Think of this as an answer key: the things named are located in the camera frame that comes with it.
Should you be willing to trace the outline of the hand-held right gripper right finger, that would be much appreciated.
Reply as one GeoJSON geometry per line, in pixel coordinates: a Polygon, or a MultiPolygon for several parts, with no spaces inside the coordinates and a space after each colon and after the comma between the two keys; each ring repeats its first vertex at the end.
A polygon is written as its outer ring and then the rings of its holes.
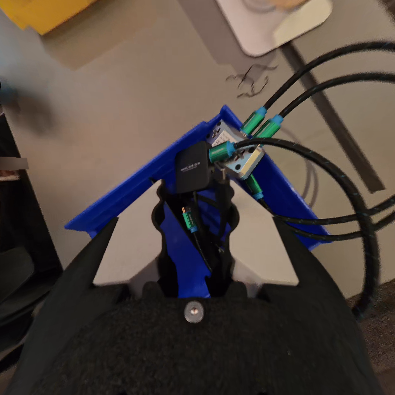
{"type": "Polygon", "coordinates": [[[209,278],[211,297],[222,297],[231,282],[257,297],[265,285],[295,287],[299,279],[273,217],[239,185],[230,185],[230,230],[222,265],[209,278]]]}

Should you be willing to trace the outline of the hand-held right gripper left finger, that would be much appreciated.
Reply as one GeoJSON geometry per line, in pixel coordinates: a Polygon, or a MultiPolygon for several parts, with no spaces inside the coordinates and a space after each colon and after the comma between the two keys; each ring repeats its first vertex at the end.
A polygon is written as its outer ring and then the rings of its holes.
{"type": "Polygon", "coordinates": [[[158,190],[163,185],[162,180],[155,182],[118,216],[95,286],[123,284],[133,297],[141,298],[144,285],[157,282],[164,294],[177,296],[176,267],[160,227],[165,217],[158,190]]]}

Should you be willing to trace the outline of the blue plastic bin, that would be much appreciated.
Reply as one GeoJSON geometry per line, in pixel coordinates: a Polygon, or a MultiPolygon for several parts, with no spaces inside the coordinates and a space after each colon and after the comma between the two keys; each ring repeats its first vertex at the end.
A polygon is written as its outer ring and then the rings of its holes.
{"type": "MultiPolygon", "coordinates": [[[[93,239],[111,219],[117,218],[155,182],[163,180],[164,191],[175,193],[176,153],[193,143],[203,141],[220,120],[234,128],[239,128],[242,123],[228,106],[223,106],[212,120],[195,126],[127,180],[77,215],[65,228],[84,231],[93,239]]],[[[275,213],[295,218],[318,219],[269,156],[264,156],[253,174],[262,187],[265,201],[275,213]]],[[[164,203],[163,207],[165,218],[160,227],[165,235],[168,254],[176,267],[178,297],[210,298],[205,282],[205,277],[210,273],[194,246],[194,241],[190,239],[190,232],[183,230],[184,220],[181,218],[180,222],[176,218],[176,209],[170,209],[170,203],[164,203]]]]}

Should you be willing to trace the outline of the silver switch box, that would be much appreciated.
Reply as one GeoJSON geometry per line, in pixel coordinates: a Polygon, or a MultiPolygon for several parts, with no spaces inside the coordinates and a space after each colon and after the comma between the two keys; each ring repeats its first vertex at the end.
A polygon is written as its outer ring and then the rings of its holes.
{"type": "Polygon", "coordinates": [[[210,161],[226,167],[231,176],[246,180],[265,155],[264,149],[256,145],[234,150],[234,144],[248,139],[243,132],[220,120],[207,139],[210,161]]]}

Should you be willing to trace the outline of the black square hub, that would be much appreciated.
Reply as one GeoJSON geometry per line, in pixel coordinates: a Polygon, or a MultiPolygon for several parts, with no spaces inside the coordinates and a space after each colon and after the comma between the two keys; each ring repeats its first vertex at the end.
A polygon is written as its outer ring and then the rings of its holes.
{"type": "Polygon", "coordinates": [[[175,156],[176,193],[186,194],[209,189],[213,183],[214,164],[209,159],[209,144],[200,141],[175,156]]]}

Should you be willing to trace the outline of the grey desk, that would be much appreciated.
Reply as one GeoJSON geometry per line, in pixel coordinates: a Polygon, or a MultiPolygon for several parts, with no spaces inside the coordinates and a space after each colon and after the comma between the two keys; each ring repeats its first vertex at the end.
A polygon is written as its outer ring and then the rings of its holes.
{"type": "MultiPolygon", "coordinates": [[[[379,1],[333,1],[329,18],[293,42],[308,63],[354,42],[394,40],[379,1]]],[[[63,267],[88,243],[64,225],[226,104],[243,122],[294,73],[282,50],[243,56],[214,1],[106,1],[49,35],[22,31],[1,13],[1,76],[18,89],[5,113],[63,267]],[[251,64],[263,92],[230,75],[251,64]]],[[[346,148],[305,101],[275,135],[298,141],[348,175],[368,207],[394,194],[394,86],[362,82],[326,91],[373,168],[370,191],[346,148]]]]}

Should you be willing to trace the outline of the yellow plastic bin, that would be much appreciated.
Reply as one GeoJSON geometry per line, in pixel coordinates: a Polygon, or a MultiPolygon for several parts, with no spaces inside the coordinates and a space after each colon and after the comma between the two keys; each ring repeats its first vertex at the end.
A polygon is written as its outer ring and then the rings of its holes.
{"type": "Polygon", "coordinates": [[[2,0],[1,11],[20,29],[45,35],[94,4],[95,0],[2,0]]]}

